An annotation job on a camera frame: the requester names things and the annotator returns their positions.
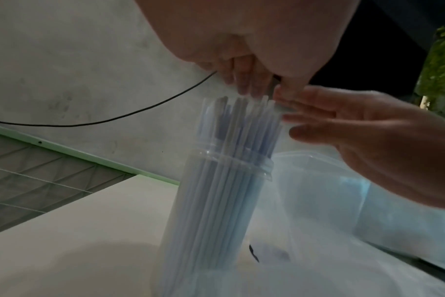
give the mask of green strip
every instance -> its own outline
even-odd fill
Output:
[[[45,149],[49,149],[49,150],[52,150],[52,151],[55,151],[58,153],[62,153],[62,154],[68,155],[68,156],[72,156],[72,157],[76,157],[76,158],[86,160],[89,162],[97,163],[99,165],[113,168],[116,170],[120,170],[120,171],[123,171],[126,173],[135,174],[135,175],[143,175],[143,176],[147,176],[147,177],[150,177],[150,178],[162,181],[162,182],[179,185],[179,182],[174,181],[172,179],[168,179],[166,177],[163,177],[163,176],[151,173],[151,172],[147,172],[144,170],[140,170],[140,169],[137,169],[134,167],[130,167],[127,165],[116,163],[116,162],[113,162],[113,161],[110,161],[110,160],[107,160],[104,158],[100,158],[100,157],[97,157],[97,156],[94,156],[94,155],[91,155],[88,153],[76,151],[72,148],[69,148],[69,147],[66,147],[66,146],[51,142],[51,141],[47,141],[47,140],[44,140],[41,138],[36,138],[36,137],[30,136],[27,134],[23,134],[23,133],[17,132],[12,129],[0,127],[0,135],[6,136],[6,137],[9,137],[12,139],[16,139],[16,140],[19,140],[22,142],[30,143],[30,144],[33,144],[36,146],[40,146]]]

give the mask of tiled surface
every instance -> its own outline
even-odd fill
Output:
[[[131,176],[0,136],[0,231]]]

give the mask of white table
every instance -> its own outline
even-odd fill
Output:
[[[150,296],[176,192],[136,176],[0,233],[0,297]]]

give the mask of black wire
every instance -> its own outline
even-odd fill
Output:
[[[213,76],[216,72],[213,72],[212,74],[210,74],[209,76],[205,77],[202,81],[200,81],[199,83],[197,83],[196,85],[178,93],[177,95],[174,95],[172,97],[170,97],[169,99],[166,99],[164,101],[161,101],[159,103],[156,103],[152,106],[148,106],[146,108],[137,110],[135,112],[129,113],[129,114],[124,114],[124,115],[120,115],[117,117],[113,117],[113,118],[109,118],[106,120],[102,120],[102,121],[98,121],[98,122],[92,122],[92,123],[84,123],[84,124],[74,124],[74,125],[43,125],[43,124],[23,124],[23,123],[13,123],[13,122],[5,122],[5,121],[0,121],[0,124],[5,124],[5,125],[13,125],[13,126],[26,126],[26,127],[56,127],[56,128],[69,128],[69,127],[82,127],[82,126],[91,126],[91,125],[98,125],[98,124],[103,124],[103,123],[107,123],[107,122],[111,122],[111,121],[115,121],[127,116],[131,116],[133,114],[137,114],[137,113],[141,113],[144,111],[147,111],[149,109],[153,109],[154,107],[157,107],[159,105],[162,105],[166,102],[169,102],[172,99],[175,99],[191,90],[193,90],[194,88],[198,87],[199,85],[201,85],[202,83],[204,83],[205,81],[207,81],[211,76]]]

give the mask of bundle of straws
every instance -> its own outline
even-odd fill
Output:
[[[153,275],[167,297],[203,270],[224,269],[238,255],[281,125],[273,101],[227,97],[203,104],[195,149],[166,226]]]

